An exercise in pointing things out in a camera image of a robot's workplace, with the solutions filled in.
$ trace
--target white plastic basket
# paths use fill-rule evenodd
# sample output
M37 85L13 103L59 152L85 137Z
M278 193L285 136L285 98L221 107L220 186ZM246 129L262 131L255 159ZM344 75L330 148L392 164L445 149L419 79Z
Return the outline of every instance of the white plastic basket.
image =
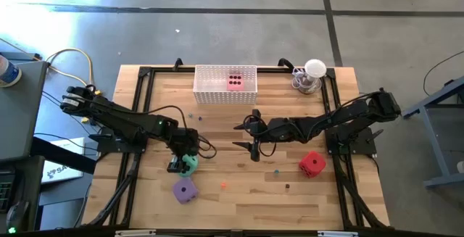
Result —
M227 91L229 75L240 74L243 91ZM255 104L258 93L256 66L197 65L194 95L198 104Z

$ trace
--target concrete floor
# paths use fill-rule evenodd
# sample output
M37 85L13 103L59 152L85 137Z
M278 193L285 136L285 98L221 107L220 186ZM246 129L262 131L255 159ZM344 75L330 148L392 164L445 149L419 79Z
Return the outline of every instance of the concrete floor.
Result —
M285 57L296 65L311 58L335 65L323 15L53 12L49 7L20 6L18 2L324 9L323 0L0 0L2 38L44 56L68 46L86 51L94 61L96 85L110 98L122 64L173 64L181 57L189 65L275 65ZM336 10L464 11L462 0L331 0L331 6ZM360 90L370 92L382 86L394 93L403 109L426 97L422 81L428 69L463 49L464 34L459 31L464 27L462 17L337 16L334 22L342 63L355 68ZM0 44L0 51L14 49ZM77 53L63 54L54 64L88 79L86 61ZM434 70L427 89L436 91L463 72L462 59L455 58ZM67 86L78 85L50 72L44 90L58 97ZM86 135L75 121L46 101L42 102L36 130L57 133L57 124L51 123L55 116L60 119L61 136ZM464 186L430 191L422 185L424 180L438 176L439 168L421 119L398 119L374 127L385 130L376 145L391 224L403 230L463 235ZM67 221L56 225L47 222L46 228L65 227Z

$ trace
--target purple foam cube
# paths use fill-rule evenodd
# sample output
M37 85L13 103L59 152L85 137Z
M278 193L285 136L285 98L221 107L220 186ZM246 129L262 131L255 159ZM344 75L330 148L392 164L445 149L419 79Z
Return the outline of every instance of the purple foam cube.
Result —
M193 198L197 197L199 191L190 177L187 177L181 178L177 183L175 183L173 186L173 193L181 204L186 204Z

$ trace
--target red foam cube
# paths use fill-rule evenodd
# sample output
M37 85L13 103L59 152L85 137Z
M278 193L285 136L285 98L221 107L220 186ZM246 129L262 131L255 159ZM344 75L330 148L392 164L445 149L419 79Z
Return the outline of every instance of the red foam cube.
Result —
M241 74L230 74L227 79L227 91L243 91L245 88Z
M309 178L318 175L325 167L326 161L315 151L311 151L299 162L299 168L303 170L305 175Z

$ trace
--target wooden tabletop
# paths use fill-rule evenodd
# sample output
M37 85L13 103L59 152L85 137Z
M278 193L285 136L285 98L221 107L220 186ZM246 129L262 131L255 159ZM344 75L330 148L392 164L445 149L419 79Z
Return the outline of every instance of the wooden tabletop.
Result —
M140 66L123 65L117 79L114 101L132 107ZM166 172L171 152L164 143L149 141L142 156L133 204L131 228L182 229L260 229L260 230L340 230L342 229L334 166L326 153L323 133L308 144L278 144L271 157L261 156L253 162L249 152L232 141L251 141L251 137L233 127L243 122L252 109L258 108L268 122L273 117L318 116L324 113L321 93L303 96L291 87L290 74L258 74L256 105L198 105L193 73L157 73L154 79L151 107L168 104L179 106L187 116L187 126L217 147L214 159L201 159L191 176L199 196L188 204L179 204L172 187L180 177ZM355 71L337 67L336 79L341 102L358 96ZM142 90L143 106L146 84ZM175 109L158 114L181 120ZM272 147L263 146L263 151ZM309 151L324 156L327 165L315 178L306 178L298 162ZM94 173L83 222L95 218L115 191L121 154L109 154L98 163ZM366 204L385 224L389 224L381 184L373 161L353 156L357 187ZM125 206L122 197L119 217ZM352 202L347 198L354 222Z

